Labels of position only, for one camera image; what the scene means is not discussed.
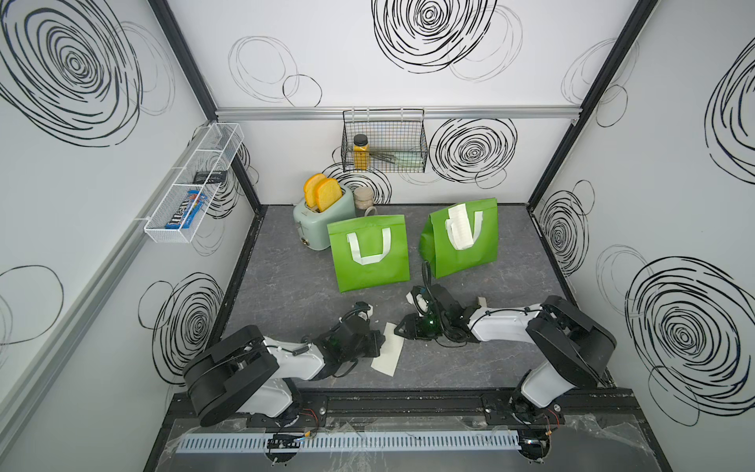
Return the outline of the green tote bag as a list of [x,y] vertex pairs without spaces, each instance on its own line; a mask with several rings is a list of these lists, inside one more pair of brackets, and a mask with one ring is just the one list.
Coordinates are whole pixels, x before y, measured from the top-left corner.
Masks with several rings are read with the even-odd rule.
[[435,278],[497,261],[497,200],[460,203],[432,212],[421,233],[419,251]]
[[328,236],[341,293],[411,279],[403,214],[332,222]]

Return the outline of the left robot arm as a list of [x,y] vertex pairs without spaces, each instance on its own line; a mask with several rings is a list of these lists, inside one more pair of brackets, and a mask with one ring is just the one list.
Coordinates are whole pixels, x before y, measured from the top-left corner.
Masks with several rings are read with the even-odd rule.
[[273,339],[249,324],[206,348],[182,372],[200,424],[214,426],[239,412],[297,416],[296,380],[338,378],[344,365],[381,355],[387,339],[371,327],[372,314],[371,305],[359,302],[329,330],[300,342]]

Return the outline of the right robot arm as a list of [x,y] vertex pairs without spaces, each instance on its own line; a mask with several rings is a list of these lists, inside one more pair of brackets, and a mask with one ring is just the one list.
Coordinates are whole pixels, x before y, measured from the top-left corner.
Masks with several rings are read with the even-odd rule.
[[572,389],[611,387],[608,364],[617,340],[566,299],[551,295],[542,303],[493,308],[483,297],[461,305],[439,284],[415,286],[407,295],[415,312],[394,333],[410,340],[440,337],[460,344],[490,341],[530,343],[545,361],[526,373],[510,397],[509,410],[531,422]]

